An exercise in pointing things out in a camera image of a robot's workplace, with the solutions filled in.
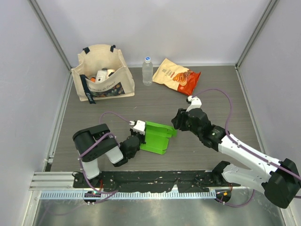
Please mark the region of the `green paper box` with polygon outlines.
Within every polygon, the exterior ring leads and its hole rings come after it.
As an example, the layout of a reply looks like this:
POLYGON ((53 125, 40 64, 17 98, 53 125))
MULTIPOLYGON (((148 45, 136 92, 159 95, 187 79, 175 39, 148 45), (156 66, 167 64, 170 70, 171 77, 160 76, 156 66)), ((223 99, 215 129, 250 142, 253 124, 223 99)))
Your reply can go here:
POLYGON ((177 131, 172 126, 146 121, 146 143, 141 144, 140 149, 163 155, 168 148, 169 139, 176 135, 177 131))

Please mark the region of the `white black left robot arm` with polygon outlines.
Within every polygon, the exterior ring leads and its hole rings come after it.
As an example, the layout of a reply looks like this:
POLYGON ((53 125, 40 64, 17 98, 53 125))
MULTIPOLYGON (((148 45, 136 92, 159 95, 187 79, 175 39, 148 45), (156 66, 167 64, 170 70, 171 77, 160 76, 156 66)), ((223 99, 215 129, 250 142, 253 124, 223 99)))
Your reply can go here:
POLYGON ((97 159, 107 156, 114 167, 119 167, 134 158, 140 146, 146 143, 146 122, 130 121, 130 136, 118 142, 107 124, 100 124, 76 132, 72 139, 79 153, 81 172, 74 176, 73 187, 94 188, 101 179, 97 159))

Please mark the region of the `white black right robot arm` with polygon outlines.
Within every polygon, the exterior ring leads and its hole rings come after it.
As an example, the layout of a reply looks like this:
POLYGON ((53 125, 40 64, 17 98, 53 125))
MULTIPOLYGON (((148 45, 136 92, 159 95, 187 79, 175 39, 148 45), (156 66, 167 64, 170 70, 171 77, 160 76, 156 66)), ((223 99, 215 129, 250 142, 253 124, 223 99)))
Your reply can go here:
POLYGON ((223 186, 227 182, 247 186, 261 192, 274 205, 286 209, 301 188, 301 177, 296 164, 286 158, 267 156, 241 142, 226 129, 214 125, 200 108, 190 111, 180 108, 171 120, 175 129, 190 131, 201 143, 228 155, 247 168, 222 161, 212 174, 213 182, 223 186))

